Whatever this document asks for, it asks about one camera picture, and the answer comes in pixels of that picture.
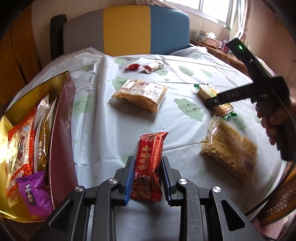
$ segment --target red candy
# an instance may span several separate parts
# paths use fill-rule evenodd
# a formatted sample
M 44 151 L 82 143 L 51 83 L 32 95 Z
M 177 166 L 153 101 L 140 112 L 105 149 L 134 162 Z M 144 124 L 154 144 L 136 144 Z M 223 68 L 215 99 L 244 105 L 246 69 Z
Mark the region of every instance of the red candy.
M 140 67 L 140 64 L 130 64 L 127 66 L 127 69 L 137 70 Z
M 143 135 L 137 154 L 132 199 L 160 201 L 162 192 L 158 181 L 158 171 L 163 152 L 163 141 L 168 132 Z

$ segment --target maroon box side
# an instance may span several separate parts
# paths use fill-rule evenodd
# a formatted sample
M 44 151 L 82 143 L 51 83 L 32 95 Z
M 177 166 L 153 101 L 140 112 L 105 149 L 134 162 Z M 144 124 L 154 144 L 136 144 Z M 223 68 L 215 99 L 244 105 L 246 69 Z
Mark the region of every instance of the maroon box side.
M 71 137 L 75 91 L 75 84 L 68 73 L 52 123 L 49 147 L 49 186 L 54 209 L 78 185 Z

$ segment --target silver screw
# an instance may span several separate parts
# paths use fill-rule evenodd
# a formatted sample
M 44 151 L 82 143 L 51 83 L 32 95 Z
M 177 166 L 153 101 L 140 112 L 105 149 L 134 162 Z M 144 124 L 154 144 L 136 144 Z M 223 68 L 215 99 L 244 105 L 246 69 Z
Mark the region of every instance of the silver screw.
M 117 183 L 117 179 L 116 178 L 110 178 L 109 179 L 109 183 L 110 184 L 116 184 Z
M 182 185 L 187 184 L 187 182 L 188 182 L 188 181 L 187 181 L 185 178 L 180 178 L 180 179 L 179 179 L 179 183 L 182 184 Z
M 213 192 L 216 192 L 216 193 L 221 192 L 221 188 L 218 187 L 218 186 L 214 186 L 214 187 L 212 188 L 212 190 L 213 190 Z
M 83 191 L 83 186 L 77 186 L 74 188 L 75 192 L 82 192 Z

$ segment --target curtain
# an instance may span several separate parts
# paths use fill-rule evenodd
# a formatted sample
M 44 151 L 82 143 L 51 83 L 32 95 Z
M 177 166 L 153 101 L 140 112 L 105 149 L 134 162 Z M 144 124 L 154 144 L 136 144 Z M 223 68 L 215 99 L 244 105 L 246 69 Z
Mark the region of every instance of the curtain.
M 253 11 L 253 0 L 237 0 L 238 30 L 235 36 L 246 44 L 250 16 Z

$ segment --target window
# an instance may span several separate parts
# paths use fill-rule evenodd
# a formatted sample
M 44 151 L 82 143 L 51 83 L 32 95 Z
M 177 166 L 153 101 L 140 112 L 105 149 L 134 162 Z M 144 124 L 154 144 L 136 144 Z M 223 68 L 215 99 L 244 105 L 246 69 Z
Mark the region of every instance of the window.
M 176 8 L 199 15 L 223 27 L 230 27 L 236 0 L 164 0 Z

